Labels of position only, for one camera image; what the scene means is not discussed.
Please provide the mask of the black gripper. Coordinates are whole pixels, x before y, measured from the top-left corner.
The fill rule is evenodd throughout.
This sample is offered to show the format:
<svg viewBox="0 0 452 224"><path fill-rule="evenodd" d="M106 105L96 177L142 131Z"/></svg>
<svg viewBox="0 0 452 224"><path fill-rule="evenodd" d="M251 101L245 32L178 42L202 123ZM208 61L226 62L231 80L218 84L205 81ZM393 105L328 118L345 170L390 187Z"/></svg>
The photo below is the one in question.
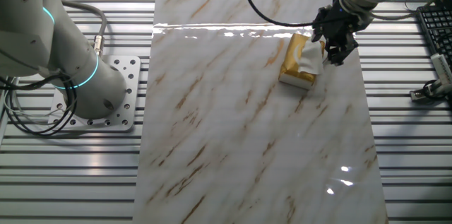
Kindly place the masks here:
<svg viewBox="0 0 452 224"><path fill-rule="evenodd" d="M327 60L336 66L357 48L354 33L363 26L363 10L351 0L335 0L331 6L320 8L314 19L312 42L326 40Z"/></svg>

